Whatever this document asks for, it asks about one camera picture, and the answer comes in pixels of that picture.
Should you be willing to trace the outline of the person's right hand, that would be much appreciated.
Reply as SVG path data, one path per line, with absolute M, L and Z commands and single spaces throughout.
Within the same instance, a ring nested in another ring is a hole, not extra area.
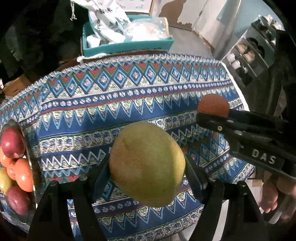
M 264 172 L 261 208 L 265 213 L 269 213 L 278 206 L 279 191 L 290 196 L 289 202 L 281 215 L 281 219 L 289 219 L 295 213 L 295 181 L 285 177 L 278 177 L 275 181 L 271 178 L 271 173 Z

